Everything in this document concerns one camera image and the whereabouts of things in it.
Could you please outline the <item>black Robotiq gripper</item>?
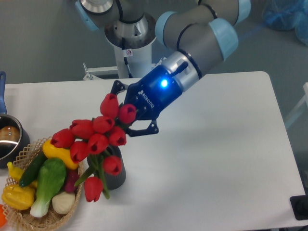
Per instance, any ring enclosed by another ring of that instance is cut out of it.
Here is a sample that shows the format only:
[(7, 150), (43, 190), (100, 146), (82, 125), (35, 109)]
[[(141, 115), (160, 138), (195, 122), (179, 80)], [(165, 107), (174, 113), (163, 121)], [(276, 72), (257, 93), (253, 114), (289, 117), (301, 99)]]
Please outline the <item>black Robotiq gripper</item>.
[(138, 110), (136, 120), (151, 120), (147, 128), (138, 130), (127, 128), (126, 134), (130, 137), (139, 137), (159, 132), (156, 120), (159, 114), (183, 93), (175, 80), (175, 76), (182, 71), (182, 64), (172, 73), (169, 73), (163, 65), (159, 65), (131, 85), (119, 80), (114, 81), (110, 93), (118, 95), (127, 91), (124, 104), (136, 107)]

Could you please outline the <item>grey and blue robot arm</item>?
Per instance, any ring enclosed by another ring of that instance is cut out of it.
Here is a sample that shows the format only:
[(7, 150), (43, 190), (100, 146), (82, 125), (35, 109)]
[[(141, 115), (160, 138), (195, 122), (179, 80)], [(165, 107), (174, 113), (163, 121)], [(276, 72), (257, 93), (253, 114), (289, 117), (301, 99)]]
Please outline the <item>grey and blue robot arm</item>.
[(143, 130), (122, 123), (131, 137), (156, 134), (159, 114), (237, 49), (234, 26), (251, 10), (248, 0), (200, 0), (184, 13), (153, 19), (141, 0), (78, 0), (75, 6), (90, 30), (104, 29), (118, 76), (138, 79), (131, 85), (116, 80), (111, 89), (126, 93), (136, 120), (150, 121)]

